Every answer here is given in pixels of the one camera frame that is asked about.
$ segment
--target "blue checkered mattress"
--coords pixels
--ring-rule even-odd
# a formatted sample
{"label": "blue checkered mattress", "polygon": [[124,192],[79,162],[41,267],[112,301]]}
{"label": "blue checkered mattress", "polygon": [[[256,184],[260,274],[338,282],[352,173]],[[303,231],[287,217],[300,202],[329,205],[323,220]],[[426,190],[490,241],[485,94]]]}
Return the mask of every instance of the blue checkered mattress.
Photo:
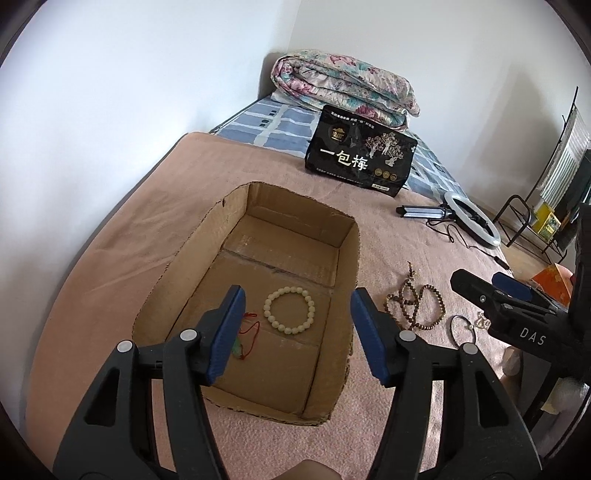
{"label": "blue checkered mattress", "polygon": [[[304,158],[319,118],[320,112],[278,103],[266,97],[246,107],[211,133]],[[441,202],[445,192],[449,191],[466,196],[459,183],[418,135],[411,131],[405,133],[418,141],[405,188],[436,202]]]}

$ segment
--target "white bead bracelet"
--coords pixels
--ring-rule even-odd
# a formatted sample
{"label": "white bead bracelet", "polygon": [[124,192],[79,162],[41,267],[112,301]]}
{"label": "white bead bracelet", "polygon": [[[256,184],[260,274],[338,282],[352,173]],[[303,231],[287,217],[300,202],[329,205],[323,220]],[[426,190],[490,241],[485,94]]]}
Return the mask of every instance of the white bead bracelet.
{"label": "white bead bracelet", "polygon": [[[271,314],[271,303],[273,302],[273,300],[283,295],[284,293],[298,293],[304,297],[304,300],[308,304],[308,318],[304,323],[297,327],[286,327],[282,323],[279,323],[277,320],[275,320],[275,317]],[[280,332],[285,333],[286,335],[296,335],[297,333],[301,333],[304,330],[310,328],[310,326],[314,323],[314,312],[316,311],[316,307],[314,306],[314,300],[312,300],[312,297],[310,297],[308,291],[304,290],[302,287],[284,287],[280,288],[279,290],[275,290],[271,295],[267,297],[267,299],[265,300],[265,305],[262,309],[263,315],[267,317],[267,320],[269,320],[271,326],[273,328],[276,328]]]}

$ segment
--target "bed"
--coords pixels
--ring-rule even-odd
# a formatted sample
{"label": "bed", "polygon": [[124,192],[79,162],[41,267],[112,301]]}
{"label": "bed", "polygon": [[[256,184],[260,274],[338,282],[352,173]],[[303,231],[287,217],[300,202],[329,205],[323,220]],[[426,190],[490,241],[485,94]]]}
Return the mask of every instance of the bed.
{"label": "bed", "polygon": [[[211,133],[304,158],[319,118],[319,112],[279,103],[268,96],[247,106]],[[406,134],[415,138],[418,145],[405,188],[437,203],[441,203],[445,192],[466,196],[425,142],[411,131]]]}
{"label": "bed", "polygon": [[[400,286],[408,274],[407,262],[412,261],[417,282],[441,291],[448,315],[475,319],[478,308],[452,292],[449,278],[458,268],[488,280],[499,271],[493,259],[468,251],[460,242],[450,243],[422,222],[392,213],[404,203],[434,204],[433,200],[408,190],[392,199],[310,174],[293,155],[221,135],[188,134],[96,235],[56,298],[35,353],[27,402],[27,438],[46,465],[53,463],[72,414],[105,358],[119,341],[132,338],[136,315],[175,253],[217,201],[254,181],[316,199],[357,220],[357,283],[368,289],[376,304]],[[426,305],[425,321],[429,305],[434,304]],[[419,335],[452,347],[446,325],[447,318],[445,324]],[[460,341],[469,339],[459,333]],[[505,344],[485,332],[478,333],[477,344],[500,376]],[[273,478],[303,459],[317,460],[345,479],[366,477],[384,431],[392,390],[382,388],[371,375],[356,336],[352,352],[349,378],[332,418],[321,426],[286,425],[207,405],[230,478]],[[161,394],[156,389],[159,457],[163,466],[173,468]],[[442,398],[442,385],[436,382],[424,468],[433,466],[437,456]]]}

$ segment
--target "pink blanket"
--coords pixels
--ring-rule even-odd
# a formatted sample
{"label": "pink blanket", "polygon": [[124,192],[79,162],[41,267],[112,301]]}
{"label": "pink blanket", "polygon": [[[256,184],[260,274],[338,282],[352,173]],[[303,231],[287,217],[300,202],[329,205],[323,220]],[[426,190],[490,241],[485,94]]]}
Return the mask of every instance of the pink blanket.
{"label": "pink blanket", "polygon": [[[398,205],[432,205],[430,200],[405,190],[392,199],[312,175],[290,155],[211,135],[187,135],[101,230],[53,306],[35,355],[27,405],[27,439],[46,465],[53,463],[96,372],[113,347],[131,337],[135,316],[167,263],[216,201],[250,181],[277,184],[354,216],[361,236],[358,284],[368,289],[376,304],[398,289],[411,261],[417,284],[436,286],[448,315],[476,319],[477,308],[451,291],[449,278],[454,270],[465,268],[490,280],[499,267],[460,242],[450,244],[422,222],[395,214]],[[423,312],[425,321],[437,315],[434,309]],[[447,319],[418,334],[430,343],[452,346]],[[482,330],[477,344],[500,374],[505,345]],[[425,467],[433,465],[437,450],[440,387],[434,388]],[[355,338],[349,379],[324,425],[295,427],[212,405],[207,410],[232,479],[269,479],[303,459],[314,459],[345,479],[361,480],[382,436],[392,393],[371,376]],[[171,467],[158,398],[155,405],[161,461]]]}

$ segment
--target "silver screw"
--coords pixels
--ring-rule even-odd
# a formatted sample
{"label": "silver screw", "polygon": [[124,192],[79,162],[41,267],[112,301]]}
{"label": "silver screw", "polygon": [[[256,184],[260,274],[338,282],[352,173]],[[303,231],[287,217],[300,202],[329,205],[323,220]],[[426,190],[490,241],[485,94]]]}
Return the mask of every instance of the silver screw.
{"label": "silver screw", "polygon": [[191,328],[187,330],[183,330],[181,332],[181,340],[185,342],[190,342],[191,340],[195,340],[197,338],[197,332]]}
{"label": "silver screw", "polygon": [[133,345],[134,344],[130,340],[123,340],[117,344],[117,350],[121,353],[129,352]]}
{"label": "silver screw", "polygon": [[417,337],[417,334],[411,332],[410,330],[403,330],[399,333],[400,339],[404,342],[413,342],[414,339]]}
{"label": "silver screw", "polygon": [[478,347],[473,343],[464,343],[464,345],[462,345],[462,349],[468,355],[476,355],[478,353]]}

